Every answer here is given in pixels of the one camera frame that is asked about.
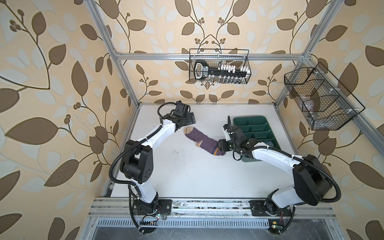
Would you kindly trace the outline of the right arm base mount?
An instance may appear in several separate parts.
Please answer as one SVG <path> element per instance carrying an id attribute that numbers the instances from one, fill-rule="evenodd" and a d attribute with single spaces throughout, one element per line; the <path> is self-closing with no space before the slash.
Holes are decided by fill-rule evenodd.
<path id="1" fill-rule="evenodd" d="M 249 201 L 250 209 L 253 217 L 290 217 L 292 215 L 292 209 L 285 207 L 279 208 L 271 201 L 262 200 L 251 200 Z"/>

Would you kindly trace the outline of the purple sock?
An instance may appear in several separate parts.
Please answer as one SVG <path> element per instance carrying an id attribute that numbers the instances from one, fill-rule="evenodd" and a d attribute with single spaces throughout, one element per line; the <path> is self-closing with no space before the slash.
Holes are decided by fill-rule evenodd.
<path id="1" fill-rule="evenodd" d="M 224 156 L 226 154 L 219 149 L 218 141 L 209 138 L 207 135 L 192 126 L 185 128 L 185 136 L 195 142 L 198 148 L 201 148 L 214 156 Z"/>

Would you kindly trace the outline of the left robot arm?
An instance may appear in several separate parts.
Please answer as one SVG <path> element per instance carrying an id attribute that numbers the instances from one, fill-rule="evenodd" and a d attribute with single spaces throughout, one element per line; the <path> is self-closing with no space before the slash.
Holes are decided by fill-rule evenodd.
<path id="1" fill-rule="evenodd" d="M 159 198 L 148 183 L 154 170 L 154 151 L 180 128 L 196 123 L 191 107 L 182 101 L 164 103 L 157 113 L 160 124 L 141 139 L 127 141 L 109 170 L 112 183 L 134 187 L 140 204 L 149 208 L 149 212 L 157 209 Z"/>

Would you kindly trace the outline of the green compartment tray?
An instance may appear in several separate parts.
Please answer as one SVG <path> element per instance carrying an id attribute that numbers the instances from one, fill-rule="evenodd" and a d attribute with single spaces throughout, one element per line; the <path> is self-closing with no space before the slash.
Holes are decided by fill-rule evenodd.
<path id="1" fill-rule="evenodd" d="M 267 118 L 264 116 L 236 117 L 233 118 L 233 121 L 228 117 L 228 123 L 237 133 L 242 131 L 236 146 L 243 146 L 248 149 L 256 143 L 263 142 L 270 147 L 281 149 Z"/>

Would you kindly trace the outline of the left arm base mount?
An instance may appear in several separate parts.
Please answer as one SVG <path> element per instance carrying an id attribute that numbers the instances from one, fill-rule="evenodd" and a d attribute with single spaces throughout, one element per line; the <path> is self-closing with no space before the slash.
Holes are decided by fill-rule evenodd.
<path id="1" fill-rule="evenodd" d="M 134 200 L 133 209 L 137 215 L 169 215 L 172 211 L 173 201 L 170 199 L 155 199 L 148 204 L 141 200 Z"/>

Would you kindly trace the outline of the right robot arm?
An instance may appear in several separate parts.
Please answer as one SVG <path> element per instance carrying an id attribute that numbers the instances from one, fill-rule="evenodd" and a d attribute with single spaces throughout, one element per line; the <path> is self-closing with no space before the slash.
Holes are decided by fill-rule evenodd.
<path id="1" fill-rule="evenodd" d="M 225 139 L 218 143 L 220 151 L 266 162 L 293 178 L 293 185 L 276 189 L 266 197 L 262 209 L 269 215 L 274 216 L 289 206 L 316 206 L 320 202 L 335 203 L 341 199 L 341 188 L 315 156 L 292 155 L 255 138 L 249 139 L 231 120 L 223 126 L 223 132 Z"/>

